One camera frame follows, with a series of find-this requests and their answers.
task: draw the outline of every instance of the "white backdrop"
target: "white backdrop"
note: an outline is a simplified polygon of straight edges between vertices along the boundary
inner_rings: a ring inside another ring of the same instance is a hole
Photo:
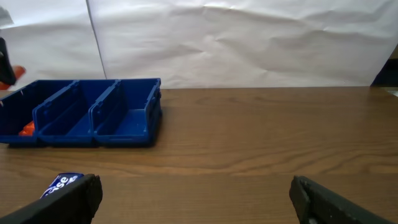
[[[106,76],[163,88],[366,86],[398,43],[395,0],[88,1]],[[15,24],[0,35],[28,70],[18,86],[104,78],[85,1],[6,2]]]

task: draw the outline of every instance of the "table surface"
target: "table surface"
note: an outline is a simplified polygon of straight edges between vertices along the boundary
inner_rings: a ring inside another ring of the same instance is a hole
[[[0,145],[0,216],[76,171],[101,176],[93,223],[298,223],[299,174],[398,222],[398,99],[384,90],[162,90],[161,102],[152,148]]]

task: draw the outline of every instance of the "blue bin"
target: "blue bin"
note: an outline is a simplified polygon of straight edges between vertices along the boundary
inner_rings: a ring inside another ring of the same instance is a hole
[[[116,80],[75,80],[34,111],[39,138],[53,146],[93,144],[90,107]]]
[[[37,131],[33,133],[33,136],[19,136],[19,132],[34,120],[32,114],[36,106],[71,83],[72,80],[37,80],[1,99],[0,142],[37,143]]]
[[[116,81],[90,109],[94,138],[104,145],[152,144],[160,97],[159,78]]]

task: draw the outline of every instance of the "blue package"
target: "blue package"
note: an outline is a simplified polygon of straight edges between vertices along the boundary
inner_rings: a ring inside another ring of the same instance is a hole
[[[73,173],[73,172],[58,174],[58,176],[50,184],[50,186],[47,188],[47,190],[43,193],[43,195],[40,198],[46,197],[52,192],[61,189],[62,187],[74,182],[75,180],[82,178],[83,176],[84,174]]]

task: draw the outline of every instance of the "storage bin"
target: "storage bin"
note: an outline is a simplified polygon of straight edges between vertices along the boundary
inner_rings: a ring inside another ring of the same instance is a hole
[[[90,107],[115,80],[76,80],[35,109],[39,138],[53,146],[93,144]]]
[[[33,110],[36,106],[71,83],[72,80],[37,80],[1,99],[0,142],[37,143],[37,131],[32,136],[20,136],[19,132],[34,120]]]
[[[159,78],[116,81],[90,109],[94,138],[105,145],[153,143],[160,97]]]

